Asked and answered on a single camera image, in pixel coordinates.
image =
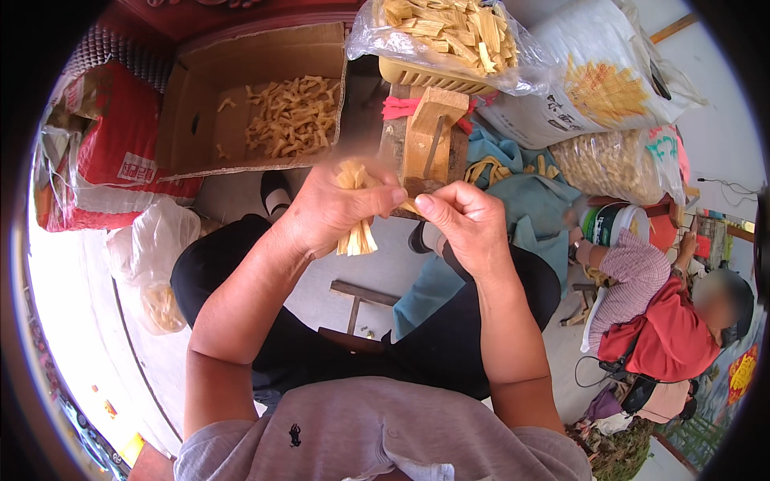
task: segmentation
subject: black shoe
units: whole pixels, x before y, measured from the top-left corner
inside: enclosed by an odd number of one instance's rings
[[[285,190],[286,194],[289,195],[289,199],[291,199],[289,181],[286,180],[283,173],[281,173],[280,170],[266,170],[265,173],[262,174],[262,182],[259,185],[259,196],[262,198],[262,207],[265,208],[265,212],[267,212],[268,216],[271,216],[279,207],[285,209],[289,208],[289,204],[278,204],[273,207],[272,211],[267,210],[267,196],[278,189]]]
[[[417,224],[417,227],[414,228],[412,233],[409,234],[409,240],[407,241],[407,244],[409,245],[409,250],[415,254],[427,254],[428,252],[433,251],[423,243],[424,228],[425,221],[421,220],[420,223]]]

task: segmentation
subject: cardboard box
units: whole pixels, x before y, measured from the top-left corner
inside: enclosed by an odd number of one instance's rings
[[[260,32],[218,42],[181,55],[166,86],[160,115],[156,162],[168,169],[164,180],[246,170],[307,167],[330,155],[271,159],[264,147],[249,150],[244,130],[260,107],[246,104],[245,85],[259,93],[270,82],[305,75],[339,79],[335,92],[336,125],[330,144],[340,137],[345,98],[345,28],[342,22]],[[236,107],[217,109],[230,97]],[[229,159],[220,158],[221,144]]]

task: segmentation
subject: plaid shirt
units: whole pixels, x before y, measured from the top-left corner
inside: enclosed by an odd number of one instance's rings
[[[652,296],[671,276],[671,264],[660,249],[622,229],[618,243],[607,251],[599,270],[618,283],[607,290],[591,321],[588,345],[594,354],[613,324],[625,324],[644,314]]]

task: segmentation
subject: plastic bucket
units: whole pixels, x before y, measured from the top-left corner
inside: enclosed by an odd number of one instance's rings
[[[614,246],[618,243],[621,229],[631,229],[636,221],[636,235],[646,241],[650,240],[650,221],[647,213],[641,207],[624,203],[593,207],[580,218],[583,235],[589,242],[598,246]]]

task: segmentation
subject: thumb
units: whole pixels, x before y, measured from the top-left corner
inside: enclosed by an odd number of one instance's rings
[[[350,214],[357,219],[387,214],[407,200],[407,190],[400,186],[381,185],[371,189],[346,191],[352,197]]]
[[[456,230],[463,221],[462,214],[435,195],[419,194],[414,202],[423,217],[438,227],[444,235]]]

